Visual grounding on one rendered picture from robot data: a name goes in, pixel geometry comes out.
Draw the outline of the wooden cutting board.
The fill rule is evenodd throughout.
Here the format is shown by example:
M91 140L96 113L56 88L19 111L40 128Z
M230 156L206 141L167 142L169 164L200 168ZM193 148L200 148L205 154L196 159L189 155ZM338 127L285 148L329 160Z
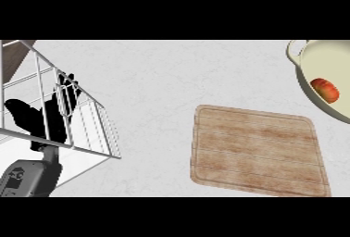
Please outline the wooden cutting board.
M190 178L198 184L252 193L329 196L311 120L240 108L198 106Z

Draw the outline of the cream pot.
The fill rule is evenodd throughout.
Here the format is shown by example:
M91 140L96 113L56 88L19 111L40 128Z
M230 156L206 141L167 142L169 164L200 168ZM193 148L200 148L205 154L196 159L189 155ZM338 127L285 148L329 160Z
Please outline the cream pot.
M350 40L307 40L296 55L291 53L294 44L291 40L285 55L295 66L305 97L332 118L350 124ZM338 89L339 98L333 103L327 103L313 89L314 79L325 79Z

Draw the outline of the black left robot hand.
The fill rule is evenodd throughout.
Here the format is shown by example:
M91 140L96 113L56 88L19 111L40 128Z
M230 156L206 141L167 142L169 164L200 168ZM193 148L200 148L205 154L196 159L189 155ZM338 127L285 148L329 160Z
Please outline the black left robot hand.
M75 109L76 99L81 90L71 85L73 74L59 75L62 94L65 100L65 110L71 112ZM19 99L9 99L4 107L11 114L14 125L29 132L31 136L48 139L53 142L65 143L66 132L63 116L59 111L57 96L51 94L51 98L45 101L45 107L35 109Z

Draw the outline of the brown wooden cabinet corner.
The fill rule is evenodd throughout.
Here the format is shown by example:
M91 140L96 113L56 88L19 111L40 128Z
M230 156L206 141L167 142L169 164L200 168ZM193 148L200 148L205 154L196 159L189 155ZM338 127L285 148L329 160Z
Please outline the brown wooden cabinet corner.
M3 48L3 83L10 81L26 55L28 48L22 43L13 43Z

